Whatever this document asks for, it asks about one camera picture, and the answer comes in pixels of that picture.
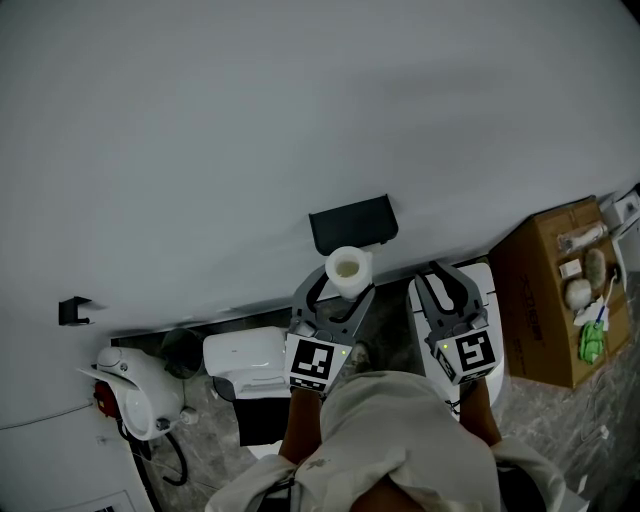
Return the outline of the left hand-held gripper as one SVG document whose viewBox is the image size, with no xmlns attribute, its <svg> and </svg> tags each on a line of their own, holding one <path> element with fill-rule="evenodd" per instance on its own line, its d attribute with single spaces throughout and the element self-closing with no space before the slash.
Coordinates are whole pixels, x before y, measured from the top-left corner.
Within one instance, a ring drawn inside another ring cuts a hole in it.
<svg viewBox="0 0 640 512">
<path fill-rule="evenodd" d="M 327 393 L 348 360 L 357 331 L 375 297 L 368 285 L 342 316 L 317 322 L 316 302 L 328 277 L 325 267 L 312 271 L 293 295 L 285 339 L 286 383 L 292 388 Z"/>
</svg>

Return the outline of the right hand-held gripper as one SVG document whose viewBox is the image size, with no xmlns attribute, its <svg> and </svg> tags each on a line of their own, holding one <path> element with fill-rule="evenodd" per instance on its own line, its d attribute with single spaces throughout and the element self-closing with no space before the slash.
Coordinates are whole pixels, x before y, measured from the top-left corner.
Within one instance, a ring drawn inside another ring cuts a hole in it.
<svg viewBox="0 0 640 512">
<path fill-rule="evenodd" d="M 496 343 L 486 316 L 477 314 L 484 304 L 476 282 L 446 263 L 431 261 L 430 267 L 452 303 L 450 308 L 443 306 L 427 277 L 416 275 L 417 294 L 431 328 L 426 337 L 431 356 L 453 386 L 487 376 L 496 367 Z M 453 326 L 455 315 L 475 316 Z"/>
</svg>

